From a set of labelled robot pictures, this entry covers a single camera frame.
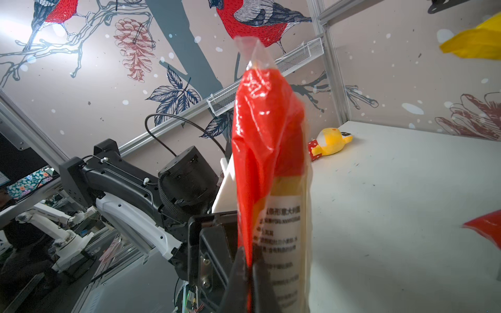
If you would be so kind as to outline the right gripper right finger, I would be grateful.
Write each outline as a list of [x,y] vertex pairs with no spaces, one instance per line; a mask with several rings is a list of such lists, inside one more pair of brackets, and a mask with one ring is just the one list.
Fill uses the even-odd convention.
[[250,312],[282,312],[271,283],[262,247],[253,245],[253,264],[250,269]]

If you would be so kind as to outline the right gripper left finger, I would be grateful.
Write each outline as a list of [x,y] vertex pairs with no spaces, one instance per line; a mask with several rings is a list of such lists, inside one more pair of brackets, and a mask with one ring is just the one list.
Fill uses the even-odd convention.
[[249,271],[245,258],[245,249],[237,250],[230,278],[223,299],[219,305],[222,313],[246,313],[248,311]]

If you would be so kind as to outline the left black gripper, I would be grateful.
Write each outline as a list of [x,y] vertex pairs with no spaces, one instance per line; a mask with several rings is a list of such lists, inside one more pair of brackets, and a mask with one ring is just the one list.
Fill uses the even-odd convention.
[[193,216],[188,224],[188,282],[205,312],[217,312],[237,250],[237,213]]

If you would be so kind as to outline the red pasta bag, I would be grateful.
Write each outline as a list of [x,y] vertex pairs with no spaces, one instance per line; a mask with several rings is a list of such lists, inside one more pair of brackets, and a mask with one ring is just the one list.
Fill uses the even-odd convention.
[[463,224],[463,228],[470,229],[488,239],[498,249],[501,248],[501,216],[500,210],[479,216]]
[[305,106],[259,39],[237,37],[236,44],[248,61],[232,125],[239,246],[248,267],[264,261],[278,312],[308,312],[311,165]]

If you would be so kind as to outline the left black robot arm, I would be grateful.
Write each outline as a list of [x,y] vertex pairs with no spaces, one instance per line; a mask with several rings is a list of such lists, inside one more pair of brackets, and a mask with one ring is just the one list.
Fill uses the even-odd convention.
[[157,176],[128,163],[117,143],[105,140],[93,154],[59,167],[69,196],[93,206],[138,247],[156,249],[201,303],[219,312],[237,250],[237,213],[215,213],[218,177],[189,147]]

